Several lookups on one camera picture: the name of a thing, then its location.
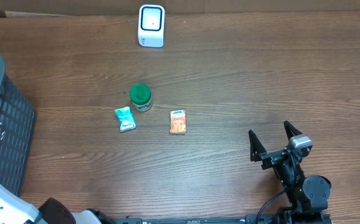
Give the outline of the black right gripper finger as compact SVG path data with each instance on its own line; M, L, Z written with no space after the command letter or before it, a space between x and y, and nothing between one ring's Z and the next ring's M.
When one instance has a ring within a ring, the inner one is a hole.
M258 162L262 160L262 156L267 154L266 149L258 139L257 135L249 130L249 141L250 141L250 160L252 162Z
M284 121L283 123L286 134L287 134L287 138L288 140L290 140L292 137L297 136L297 135L301 135L302 132L299 131L298 129L296 129L289 121Z

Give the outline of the orange tissue packet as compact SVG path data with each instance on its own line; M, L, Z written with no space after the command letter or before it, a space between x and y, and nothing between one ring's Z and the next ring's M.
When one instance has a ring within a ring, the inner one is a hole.
M186 133L186 111L175 110L170 112L170 134Z

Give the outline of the green lid jar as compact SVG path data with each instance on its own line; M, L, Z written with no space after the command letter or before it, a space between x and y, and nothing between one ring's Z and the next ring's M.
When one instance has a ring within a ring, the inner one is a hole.
M153 105L151 90L144 83L137 83L131 87L130 99L135 109L141 112L148 111Z

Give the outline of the teal tissue packet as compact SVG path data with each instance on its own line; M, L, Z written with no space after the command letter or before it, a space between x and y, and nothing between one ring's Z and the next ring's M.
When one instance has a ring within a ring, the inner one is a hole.
M129 106L116 109L115 115L118 119L121 133L136 128L136 121L134 119L133 112Z

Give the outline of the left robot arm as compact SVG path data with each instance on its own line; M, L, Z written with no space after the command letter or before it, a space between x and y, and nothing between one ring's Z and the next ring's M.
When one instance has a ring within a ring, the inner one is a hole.
M15 196L0 184L0 223L33 224L102 224L111 223L96 211L70 212L54 198L46 200L39 208Z

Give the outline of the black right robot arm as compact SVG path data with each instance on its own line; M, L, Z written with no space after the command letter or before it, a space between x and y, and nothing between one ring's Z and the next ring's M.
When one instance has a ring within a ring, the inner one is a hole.
M300 164L313 147L313 141L289 121L283 123L288 145L268 153L257 135L249 130L250 160L261 162L262 169L273 169L283 190L264 203L256 215L246 215L246 223L331 223L328 208L331 182L321 175L305 176ZM280 207L273 215L263 211L279 196L285 194L290 205Z

